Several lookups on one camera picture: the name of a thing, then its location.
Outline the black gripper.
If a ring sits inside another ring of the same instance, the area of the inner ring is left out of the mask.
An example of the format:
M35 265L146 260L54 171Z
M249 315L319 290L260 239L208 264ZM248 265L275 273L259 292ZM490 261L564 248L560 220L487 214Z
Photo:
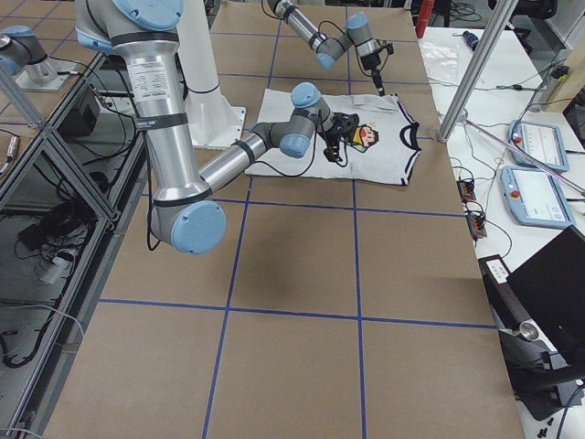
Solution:
M323 132L326 144L324 156L330 163L343 162L339 145L342 142L351 143L358 126L359 116L356 113L334 113L330 126L325 128Z
M380 72L384 69L389 56L393 54L394 47L390 41L366 41L359 45L360 69L367 76L372 76L379 96L385 95Z

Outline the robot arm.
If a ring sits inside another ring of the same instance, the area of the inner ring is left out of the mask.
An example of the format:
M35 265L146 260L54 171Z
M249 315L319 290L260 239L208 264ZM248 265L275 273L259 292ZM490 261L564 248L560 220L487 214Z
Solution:
M338 28L339 34L329 37L321 31L292 1L268 1L272 17L286 23L315 53L319 64L326 70L348 51L353 49L360 71L369 77L379 96L385 96L381 71L388 57L394 53L389 41L374 38L367 15L356 13L346 20L346 26Z
M256 124L247 137L199 167L176 65L183 2L78 1L75 6L79 43L125 61L136 127L146 137L157 182L148 229L180 252L202 254L218 245L227 219L211 195L269 149L301 158L314 139L336 146L358 125L356 115L333 111L311 82L303 82L292 91L289 121Z

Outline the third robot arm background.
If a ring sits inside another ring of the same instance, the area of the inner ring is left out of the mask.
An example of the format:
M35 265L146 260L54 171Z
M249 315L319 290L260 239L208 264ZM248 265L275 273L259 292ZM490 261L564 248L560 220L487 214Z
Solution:
M1 30L1 67L11 77L47 58L47 52L30 27L14 25Z

